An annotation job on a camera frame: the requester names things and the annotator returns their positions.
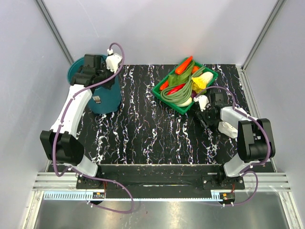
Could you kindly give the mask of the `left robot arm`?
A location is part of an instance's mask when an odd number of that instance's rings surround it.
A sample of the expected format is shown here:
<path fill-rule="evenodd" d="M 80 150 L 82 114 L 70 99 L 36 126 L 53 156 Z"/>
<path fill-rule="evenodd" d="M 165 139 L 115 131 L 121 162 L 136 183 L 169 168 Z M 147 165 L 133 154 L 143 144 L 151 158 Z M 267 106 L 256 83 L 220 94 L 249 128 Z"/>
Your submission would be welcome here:
<path fill-rule="evenodd" d="M 86 54 L 77 60 L 68 71 L 70 87 L 60 115 L 49 131 L 40 134 L 43 149 L 53 165 L 63 164 L 87 176 L 92 188 L 102 186 L 103 176 L 85 155 L 76 132 L 86 107 L 97 115 L 118 110 L 122 96 L 116 76 L 121 62 L 122 56 L 111 52 L 107 56 Z"/>

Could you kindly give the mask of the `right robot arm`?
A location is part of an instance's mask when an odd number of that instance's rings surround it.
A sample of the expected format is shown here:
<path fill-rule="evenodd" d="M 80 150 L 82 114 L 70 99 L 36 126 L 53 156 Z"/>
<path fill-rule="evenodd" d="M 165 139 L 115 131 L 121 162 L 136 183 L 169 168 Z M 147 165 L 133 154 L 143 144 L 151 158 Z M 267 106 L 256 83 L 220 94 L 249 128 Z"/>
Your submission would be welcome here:
<path fill-rule="evenodd" d="M 218 172 L 219 187 L 229 188 L 234 177 L 274 157 L 275 144 L 268 119 L 252 117 L 242 108 L 225 104 L 221 93 L 210 98 L 198 95 L 194 101 L 199 104 L 195 115 L 204 128 L 218 128 L 222 134 L 237 140 L 237 154 L 221 165 Z"/>

